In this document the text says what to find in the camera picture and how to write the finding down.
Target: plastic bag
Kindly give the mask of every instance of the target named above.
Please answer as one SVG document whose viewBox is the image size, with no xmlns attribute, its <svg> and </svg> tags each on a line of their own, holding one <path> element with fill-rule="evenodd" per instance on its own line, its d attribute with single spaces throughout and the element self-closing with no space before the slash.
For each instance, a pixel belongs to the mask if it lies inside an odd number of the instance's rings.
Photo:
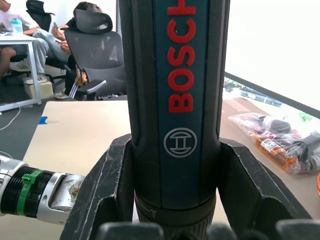
<svg viewBox="0 0 320 240">
<path fill-rule="evenodd" d="M 230 116 L 256 147 L 290 174 L 320 170 L 320 133 L 306 137 L 289 122 L 258 113 Z"/>
</svg>

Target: green clamp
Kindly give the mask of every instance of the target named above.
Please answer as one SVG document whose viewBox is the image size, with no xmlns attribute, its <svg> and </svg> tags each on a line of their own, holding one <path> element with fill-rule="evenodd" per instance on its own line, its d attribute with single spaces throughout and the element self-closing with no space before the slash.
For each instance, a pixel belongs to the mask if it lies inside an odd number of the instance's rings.
<svg viewBox="0 0 320 240">
<path fill-rule="evenodd" d="M 19 216 L 25 215 L 25 204 L 29 195 L 29 191 L 31 189 L 31 186 L 36 182 L 37 177 L 42 172 L 43 170 L 37 169 L 31 174 L 24 174 L 23 177 L 21 177 L 23 186 L 19 195 L 18 203 L 16 205 L 16 212 Z"/>
</svg>

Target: table leg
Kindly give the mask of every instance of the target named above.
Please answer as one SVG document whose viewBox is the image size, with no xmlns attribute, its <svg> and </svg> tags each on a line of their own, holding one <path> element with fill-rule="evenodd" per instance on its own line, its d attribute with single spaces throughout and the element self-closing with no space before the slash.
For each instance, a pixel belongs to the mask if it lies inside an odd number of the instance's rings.
<svg viewBox="0 0 320 240">
<path fill-rule="evenodd" d="M 34 48 L 33 48 L 32 42 L 28 43 L 28 56 L 29 56 L 29 61 L 30 61 L 30 66 L 31 66 L 31 74 L 32 74 L 32 79 L 33 79 L 35 99 L 36 99 L 36 103 L 38 105 L 40 105 L 41 104 L 41 95 L 40 95 L 38 74 L 37 74 L 37 69 L 36 69 Z"/>
</svg>

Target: dark hair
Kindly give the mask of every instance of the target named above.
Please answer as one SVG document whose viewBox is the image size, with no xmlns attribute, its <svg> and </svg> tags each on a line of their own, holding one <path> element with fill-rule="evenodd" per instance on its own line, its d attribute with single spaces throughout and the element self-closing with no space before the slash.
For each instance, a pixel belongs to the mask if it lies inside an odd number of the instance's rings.
<svg viewBox="0 0 320 240">
<path fill-rule="evenodd" d="M 76 10 L 85 10 L 85 11 L 90 11 L 90 12 L 97 12 L 98 11 L 98 6 L 97 4 L 87 2 L 87 1 L 81 1 L 78 3 L 78 5 L 75 7 L 73 10 L 73 16 L 76 16 Z"/>
</svg>

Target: water bottle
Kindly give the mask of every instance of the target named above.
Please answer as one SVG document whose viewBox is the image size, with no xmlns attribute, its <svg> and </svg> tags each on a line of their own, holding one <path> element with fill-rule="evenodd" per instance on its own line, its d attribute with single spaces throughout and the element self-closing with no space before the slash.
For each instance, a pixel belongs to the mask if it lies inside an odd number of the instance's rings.
<svg viewBox="0 0 320 240">
<path fill-rule="evenodd" d="M 24 31 L 22 28 L 22 21 L 20 19 L 13 18 L 11 20 L 11 25 L 12 25 L 14 35 L 24 34 Z"/>
</svg>

